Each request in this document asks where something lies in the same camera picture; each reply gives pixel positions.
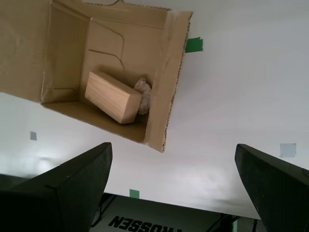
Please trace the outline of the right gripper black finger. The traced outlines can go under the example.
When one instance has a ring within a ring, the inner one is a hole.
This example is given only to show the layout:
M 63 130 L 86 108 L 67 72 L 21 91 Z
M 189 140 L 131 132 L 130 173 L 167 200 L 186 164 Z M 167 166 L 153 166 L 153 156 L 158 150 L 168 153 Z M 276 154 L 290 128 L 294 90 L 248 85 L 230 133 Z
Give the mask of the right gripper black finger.
M 245 144 L 235 163 L 241 181 L 268 232 L 309 230 L 309 172 Z
M 34 178 L 0 176 L 2 232 L 87 232 L 108 182 L 112 144 L 102 143 Z

